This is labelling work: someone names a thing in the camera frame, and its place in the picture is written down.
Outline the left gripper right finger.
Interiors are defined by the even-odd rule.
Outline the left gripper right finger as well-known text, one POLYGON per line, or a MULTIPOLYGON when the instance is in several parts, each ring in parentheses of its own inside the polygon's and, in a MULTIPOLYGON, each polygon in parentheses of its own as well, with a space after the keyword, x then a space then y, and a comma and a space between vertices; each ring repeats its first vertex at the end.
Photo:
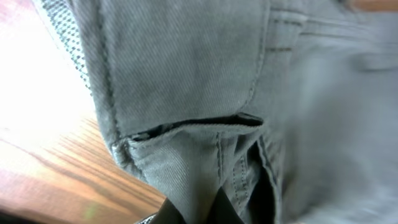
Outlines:
POLYGON ((217 191, 206 224, 244 224, 223 188, 217 191))

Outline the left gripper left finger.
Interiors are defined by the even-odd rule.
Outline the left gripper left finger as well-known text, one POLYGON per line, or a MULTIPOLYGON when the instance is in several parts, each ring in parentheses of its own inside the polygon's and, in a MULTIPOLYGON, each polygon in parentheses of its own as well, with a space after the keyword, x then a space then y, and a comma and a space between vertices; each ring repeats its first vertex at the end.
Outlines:
POLYGON ((185 224, 185 220, 171 201, 165 199, 157 213, 143 218, 136 224, 185 224))

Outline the grey shorts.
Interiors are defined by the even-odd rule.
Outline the grey shorts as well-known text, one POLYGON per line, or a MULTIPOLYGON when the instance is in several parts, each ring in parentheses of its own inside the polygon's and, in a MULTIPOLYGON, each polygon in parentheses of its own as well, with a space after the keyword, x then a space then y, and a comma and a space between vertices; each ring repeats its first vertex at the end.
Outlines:
POLYGON ((40 1, 115 163, 206 223, 397 222, 397 13, 352 1, 40 1))

